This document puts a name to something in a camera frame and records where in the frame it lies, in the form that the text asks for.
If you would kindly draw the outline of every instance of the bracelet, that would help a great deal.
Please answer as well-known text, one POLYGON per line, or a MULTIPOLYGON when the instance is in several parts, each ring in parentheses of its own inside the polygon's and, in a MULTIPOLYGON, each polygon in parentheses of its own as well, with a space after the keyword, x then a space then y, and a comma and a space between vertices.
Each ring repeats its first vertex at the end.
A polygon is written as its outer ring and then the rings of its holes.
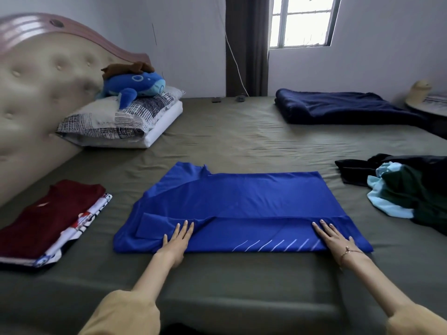
POLYGON ((348 254, 348 253, 361 253, 361 254, 364 254, 362 251, 352 251, 352 250, 349 249, 348 246, 346 246, 346 250, 345 250, 345 252, 340 256, 340 264, 342 264, 343 257, 344 257, 346 254, 348 254))

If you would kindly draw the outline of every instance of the window frame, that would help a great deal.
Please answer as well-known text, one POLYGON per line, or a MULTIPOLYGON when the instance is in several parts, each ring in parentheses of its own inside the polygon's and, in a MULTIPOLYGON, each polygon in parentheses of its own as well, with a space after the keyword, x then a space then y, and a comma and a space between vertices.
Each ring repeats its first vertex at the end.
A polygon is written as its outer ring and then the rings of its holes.
POLYGON ((306 48, 306 47, 326 47, 330 46, 332 43, 332 36, 335 28, 335 22, 337 21, 337 15, 338 15, 338 9, 340 8, 340 1, 341 0, 333 0, 332 8, 331 10, 316 10, 316 11, 300 11, 300 12, 293 12, 293 13, 287 13, 288 7, 289 7, 289 0, 282 0, 281 2, 281 13, 275 13, 271 14, 272 18, 273 16, 279 16, 279 33, 278 33, 278 45, 269 47, 269 49, 283 49, 283 48, 306 48), (299 45, 299 46, 285 46, 284 40, 286 36, 286 22, 287 22, 287 16, 293 15, 293 14, 316 14, 316 13, 328 13, 330 12, 330 18, 329 18, 329 24, 328 29, 326 32, 326 38, 324 44, 305 44, 305 45, 299 45))

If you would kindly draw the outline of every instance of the window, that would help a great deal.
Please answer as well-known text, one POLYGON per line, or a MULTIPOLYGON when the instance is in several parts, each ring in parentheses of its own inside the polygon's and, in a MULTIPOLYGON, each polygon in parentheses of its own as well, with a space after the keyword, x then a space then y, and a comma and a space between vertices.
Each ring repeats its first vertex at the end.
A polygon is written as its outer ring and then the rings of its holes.
POLYGON ((329 46, 340 0, 274 0, 270 47, 329 46))

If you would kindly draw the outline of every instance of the shirt sleeve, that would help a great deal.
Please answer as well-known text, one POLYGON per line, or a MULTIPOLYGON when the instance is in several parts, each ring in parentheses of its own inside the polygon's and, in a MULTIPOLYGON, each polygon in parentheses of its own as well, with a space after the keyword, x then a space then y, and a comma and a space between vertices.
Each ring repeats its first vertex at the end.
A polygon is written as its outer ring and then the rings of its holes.
POLYGON ((116 290, 96 308, 79 335, 158 335, 160 312, 137 292, 116 290))
POLYGON ((421 305, 407 305, 399 309, 393 316, 388 319, 387 334, 447 334, 447 321, 421 305))

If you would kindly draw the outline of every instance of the upholstered headboard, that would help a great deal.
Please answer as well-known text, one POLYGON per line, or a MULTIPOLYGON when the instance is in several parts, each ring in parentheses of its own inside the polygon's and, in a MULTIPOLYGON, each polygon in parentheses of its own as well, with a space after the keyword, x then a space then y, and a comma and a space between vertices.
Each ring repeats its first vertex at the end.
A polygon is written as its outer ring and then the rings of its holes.
POLYGON ((81 151, 58 123, 94 100, 101 68, 127 61, 150 62, 62 16, 0 19, 0 205, 81 151))

